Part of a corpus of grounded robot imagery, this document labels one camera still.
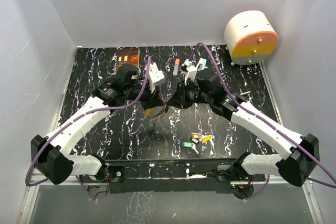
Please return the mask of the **large keyring with yellow handle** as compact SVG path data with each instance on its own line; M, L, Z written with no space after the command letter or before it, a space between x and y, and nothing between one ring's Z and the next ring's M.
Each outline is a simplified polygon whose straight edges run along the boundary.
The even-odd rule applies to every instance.
M145 116L152 122L156 122L164 117L169 110L169 106L165 103L162 106L147 109Z

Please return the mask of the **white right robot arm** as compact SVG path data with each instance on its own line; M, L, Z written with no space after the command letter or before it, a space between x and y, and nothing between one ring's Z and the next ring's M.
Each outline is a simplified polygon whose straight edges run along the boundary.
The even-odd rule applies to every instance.
M244 96L229 95L219 76L205 69L196 81L181 81L168 100L168 106L187 109L194 103L208 104L212 111L239 125L272 147L270 155L242 154L230 168L232 175L247 180L251 175L280 176L294 186L302 186L319 160L319 141L312 135L302 136L284 128L256 109Z

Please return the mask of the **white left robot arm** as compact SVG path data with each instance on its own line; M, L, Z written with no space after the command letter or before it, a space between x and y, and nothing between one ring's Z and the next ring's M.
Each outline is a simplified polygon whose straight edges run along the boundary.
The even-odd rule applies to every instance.
M31 166L40 171L54 185L69 176L89 175L96 181L108 177L104 161L93 156L75 156L75 145L101 120L114 111L125 110L141 102L144 109L162 106L158 87L165 76L155 63L148 63L143 78L138 67L123 64L117 73L105 79L86 103L59 128L42 137L36 135L30 143Z

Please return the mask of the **orange grey eraser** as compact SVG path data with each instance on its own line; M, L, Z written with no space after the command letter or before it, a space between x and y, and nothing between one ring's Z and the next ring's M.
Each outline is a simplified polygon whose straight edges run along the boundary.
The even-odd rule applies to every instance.
M176 58L175 63L174 63L174 68L173 68L173 76L177 76L178 71L179 71L179 65L180 65L180 59Z

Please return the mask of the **white blue stapler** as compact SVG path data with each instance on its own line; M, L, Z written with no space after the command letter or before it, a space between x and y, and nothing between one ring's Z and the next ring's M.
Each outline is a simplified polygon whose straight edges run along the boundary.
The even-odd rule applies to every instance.
M204 59L204 58L200 58L197 65L196 65L196 68L198 71L202 71L206 68L206 62L207 60Z

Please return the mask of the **green key tag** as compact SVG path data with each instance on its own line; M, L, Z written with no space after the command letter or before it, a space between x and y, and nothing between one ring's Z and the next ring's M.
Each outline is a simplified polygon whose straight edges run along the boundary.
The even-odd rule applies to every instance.
M191 142L183 142L183 143L182 143L182 146L183 146L183 147L186 147L186 148L192 148L192 147L194 146L194 144L191 143Z

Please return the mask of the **paperback book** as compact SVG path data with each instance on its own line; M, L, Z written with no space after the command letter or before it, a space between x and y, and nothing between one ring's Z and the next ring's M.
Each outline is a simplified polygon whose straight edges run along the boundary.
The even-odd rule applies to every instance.
M123 64L130 64L133 66L139 66L139 48L127 48L118 52L118 58L116 63L116 69L119 69Z

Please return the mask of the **white round drawer cabinet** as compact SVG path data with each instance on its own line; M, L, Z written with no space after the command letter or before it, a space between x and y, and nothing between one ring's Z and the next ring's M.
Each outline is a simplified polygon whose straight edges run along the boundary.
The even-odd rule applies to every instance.
M279 37L263 12L247 10L228 22L224 40L233 64L250 65L270 56Z

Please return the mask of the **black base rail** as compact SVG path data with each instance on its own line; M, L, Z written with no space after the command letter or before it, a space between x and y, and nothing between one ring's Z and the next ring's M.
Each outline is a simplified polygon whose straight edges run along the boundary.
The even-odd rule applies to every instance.
M85 183L106 186L111 194L132 192L213 191L253 194L253 183L264 175L242 175L232 158L133 159L103 162L97 175L82 175Z

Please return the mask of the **aluminium frame rail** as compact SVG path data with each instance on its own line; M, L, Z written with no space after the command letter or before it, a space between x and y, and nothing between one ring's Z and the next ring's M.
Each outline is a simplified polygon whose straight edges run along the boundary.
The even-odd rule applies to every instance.
M278 155L244 154L232 159L176 159L176 160L111 160L95 156L60 157L56 161L36 162L35 168L47 180L58 185L69 176L91 176L93 180L105 181L116 178L188 179L192 176L210 177L236 181L255 175L281 176L294 186L301 186L315 165L298 163L295 159L281 159Z

